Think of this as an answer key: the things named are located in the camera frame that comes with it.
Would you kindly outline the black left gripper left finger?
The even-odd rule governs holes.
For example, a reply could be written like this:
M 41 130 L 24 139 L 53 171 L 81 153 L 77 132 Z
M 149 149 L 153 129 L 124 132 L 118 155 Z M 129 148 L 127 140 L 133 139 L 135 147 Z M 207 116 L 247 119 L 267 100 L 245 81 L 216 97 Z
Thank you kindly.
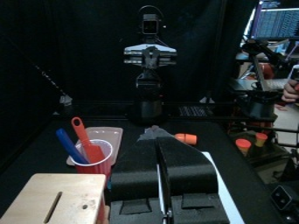
M 155 140 L 159 127 L 144 130 L 120 155 L 110 176 L 110 224 L 163 224 Z

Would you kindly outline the person's hand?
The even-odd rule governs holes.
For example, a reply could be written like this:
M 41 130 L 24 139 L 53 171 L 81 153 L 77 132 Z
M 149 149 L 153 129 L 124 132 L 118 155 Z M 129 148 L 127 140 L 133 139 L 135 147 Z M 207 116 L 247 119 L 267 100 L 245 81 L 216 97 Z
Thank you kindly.
M 295 102 L 299 100 L 299 82 L 296 80 L 289 80 L 284 84 L 281 100 L 284 102 Z

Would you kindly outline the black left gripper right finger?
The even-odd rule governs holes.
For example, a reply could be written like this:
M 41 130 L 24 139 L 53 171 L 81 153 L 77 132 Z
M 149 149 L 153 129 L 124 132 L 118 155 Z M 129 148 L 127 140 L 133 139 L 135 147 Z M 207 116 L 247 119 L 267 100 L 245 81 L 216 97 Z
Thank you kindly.
M 153 126 L 167 224 L 229 224 L 217 174 L 203 153 Z

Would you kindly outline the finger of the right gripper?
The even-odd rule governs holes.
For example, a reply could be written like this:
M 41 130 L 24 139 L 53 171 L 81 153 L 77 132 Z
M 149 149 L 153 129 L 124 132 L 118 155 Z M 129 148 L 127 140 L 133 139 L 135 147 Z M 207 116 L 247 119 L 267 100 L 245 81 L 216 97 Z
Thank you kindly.
M 151 68 L 151 51 L 149 47 L 143 50 L 144 68 Z
M 160 51 L 157 50 L 157 48 L 153 46 L 152 47 L 152 56 L 151 56 L 151 68 L 152 69 L 156 69 L 157 67 L 157 58 L 159 58 L 159 55 L 160 55 Z

